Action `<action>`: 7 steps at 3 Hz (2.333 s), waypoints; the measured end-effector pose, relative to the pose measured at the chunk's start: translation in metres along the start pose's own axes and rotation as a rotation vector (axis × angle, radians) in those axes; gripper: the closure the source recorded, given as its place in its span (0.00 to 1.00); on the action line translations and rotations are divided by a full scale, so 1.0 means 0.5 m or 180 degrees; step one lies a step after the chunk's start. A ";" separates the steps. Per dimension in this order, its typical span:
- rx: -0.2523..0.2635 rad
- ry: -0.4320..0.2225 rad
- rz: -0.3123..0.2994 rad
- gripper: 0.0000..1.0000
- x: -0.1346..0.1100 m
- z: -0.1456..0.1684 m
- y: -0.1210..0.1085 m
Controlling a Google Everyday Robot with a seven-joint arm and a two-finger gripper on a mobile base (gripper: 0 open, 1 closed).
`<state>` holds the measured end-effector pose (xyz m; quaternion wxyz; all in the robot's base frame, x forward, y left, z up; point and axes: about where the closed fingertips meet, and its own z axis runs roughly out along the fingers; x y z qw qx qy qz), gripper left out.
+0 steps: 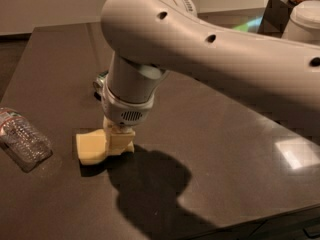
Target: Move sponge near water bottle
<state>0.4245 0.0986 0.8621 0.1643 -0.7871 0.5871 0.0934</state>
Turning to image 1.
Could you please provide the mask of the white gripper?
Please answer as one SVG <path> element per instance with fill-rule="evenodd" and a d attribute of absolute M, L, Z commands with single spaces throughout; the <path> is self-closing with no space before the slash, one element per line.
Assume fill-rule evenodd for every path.
<path fill-rule="evenodd" d="M 133 153 L 135 131 L 116 129 L 117 125 L 135 126 L 146 120 L 154 104 L 154 85 L 106 81 L 102 91 L 103 129 L 107 154 Z"/>

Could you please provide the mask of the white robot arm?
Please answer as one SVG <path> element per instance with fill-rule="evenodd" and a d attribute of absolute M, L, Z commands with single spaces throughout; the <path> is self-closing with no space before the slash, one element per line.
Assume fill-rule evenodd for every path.
<path fill-rule="evenodd" d="M 118 127 L 143 122 L 175 71 L 318 141 L 318 46 L 211 25 L 190 0 L 106 0 L 101 29 L 113 50 L 103 110 Z"/>

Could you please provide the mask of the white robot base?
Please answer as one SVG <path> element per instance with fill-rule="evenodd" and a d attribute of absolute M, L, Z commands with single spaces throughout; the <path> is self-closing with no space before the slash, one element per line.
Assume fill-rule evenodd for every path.
<path fill-rule="evenodd" d="M 282 38 L 320 45 L 320 1 L 308 0 L 295 6 Z"/>

